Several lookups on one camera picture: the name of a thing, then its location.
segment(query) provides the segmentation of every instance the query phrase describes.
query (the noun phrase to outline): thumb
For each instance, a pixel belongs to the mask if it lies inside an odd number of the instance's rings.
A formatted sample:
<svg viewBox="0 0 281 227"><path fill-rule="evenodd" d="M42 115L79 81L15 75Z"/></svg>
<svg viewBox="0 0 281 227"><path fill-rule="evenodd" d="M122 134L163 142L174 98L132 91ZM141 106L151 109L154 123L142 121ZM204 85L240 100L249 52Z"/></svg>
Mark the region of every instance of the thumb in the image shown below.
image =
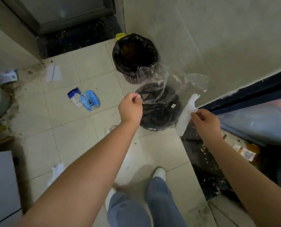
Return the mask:
<svg viewBox="0 0 281 227"><path fill-rule="evenodd" d="M203 122L195 112L191 113L191 119L195 126L199 126Z"/></svg>
<svg viewBox="0 0 281 227"><path fill-rule="evenodd" d="M135 102L135 104L142 104L143 100L141 98L136 97L134 102Z"/></svg>

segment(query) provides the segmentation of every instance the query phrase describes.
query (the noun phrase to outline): black trash bag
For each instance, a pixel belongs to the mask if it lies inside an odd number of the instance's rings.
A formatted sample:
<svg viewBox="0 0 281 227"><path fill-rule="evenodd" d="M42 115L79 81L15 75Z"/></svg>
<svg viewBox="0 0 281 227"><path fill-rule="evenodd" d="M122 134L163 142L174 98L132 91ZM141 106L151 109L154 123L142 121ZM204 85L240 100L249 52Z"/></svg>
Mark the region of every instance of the black trash bag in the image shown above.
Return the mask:
<svg viewBox="0 0 281 227"><path fill-rule="evenodd" d="M138 68L154 65L158 61L158 52L152 41L133 33L116 42L112 57L117 71L138 78Z"/></svg>
<svg viewBox="0 0 281 227"><path fill-rule="evenodd" d="M153 102L152 104L143 104L140 126L148 130L158 131L177 122L182 112L182 105L173 88L165 86L163 91L160 84L149 83L137 89L136 93L140 94L146 102Z"/></svg>

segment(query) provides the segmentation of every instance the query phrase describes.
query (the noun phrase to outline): person's right arm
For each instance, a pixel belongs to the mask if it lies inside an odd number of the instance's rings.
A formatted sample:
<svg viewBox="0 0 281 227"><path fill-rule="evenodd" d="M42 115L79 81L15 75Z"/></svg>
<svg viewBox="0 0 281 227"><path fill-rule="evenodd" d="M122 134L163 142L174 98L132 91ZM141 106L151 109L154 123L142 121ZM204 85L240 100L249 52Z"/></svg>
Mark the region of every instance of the person's right arm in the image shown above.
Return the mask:
<svg viewBox="0 0 281 227"><path fill-rule="evenodd" d="M205 109L199 109L191 116L198 134L256 226L281 227L281 187L223 140L217 116Z"/></svg>

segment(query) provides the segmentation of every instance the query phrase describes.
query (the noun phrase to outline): shoe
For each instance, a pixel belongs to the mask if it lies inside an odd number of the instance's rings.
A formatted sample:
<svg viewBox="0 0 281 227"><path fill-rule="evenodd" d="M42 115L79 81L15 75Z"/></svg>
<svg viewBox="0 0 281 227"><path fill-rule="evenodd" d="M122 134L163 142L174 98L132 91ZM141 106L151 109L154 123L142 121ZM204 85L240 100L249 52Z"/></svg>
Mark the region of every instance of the shoe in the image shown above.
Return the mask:
<svg viewBox="0 0 281 227"><path fill-rule="evenodd" d="M163 168L159 167L156 169L156 171L153 174L153 177L160 177L162 180L166 181L166 172Z"/></svg>
<svg viewBox="0 0 281 227"><path fill-rule="evenodd" d="M108 212L108 209L109 209L109 205L110 205L110 201L111 201L111 198L112 196L116 193L116 189L114 188L111 188L111 190L109 191L107 197L106 197L106 200L105 200L105 207L106 207L106 210Z"/></svg>

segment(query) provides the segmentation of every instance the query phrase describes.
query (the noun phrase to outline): leg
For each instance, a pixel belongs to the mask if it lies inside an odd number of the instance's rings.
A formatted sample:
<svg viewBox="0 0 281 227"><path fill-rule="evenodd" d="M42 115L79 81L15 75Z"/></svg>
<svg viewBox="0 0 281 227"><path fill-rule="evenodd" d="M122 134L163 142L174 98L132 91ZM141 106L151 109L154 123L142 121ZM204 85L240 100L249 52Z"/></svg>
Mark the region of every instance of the leg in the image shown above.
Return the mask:
<svg viewBox="0 0 281 227"><path fill-rule="evenodd" d="M164 177L153 177L149 182L145 195L145 200L148 203L153 218L154 227L188 227L176 207L172 193L163 178L166 178L165 173Z"/></svg>
<svg viewBox="0 0 281 227"><path fill-rule="evenodd" d="M122 192L115 193L110 200L108 222L111 227L151 227L145 208Z"/></svg>

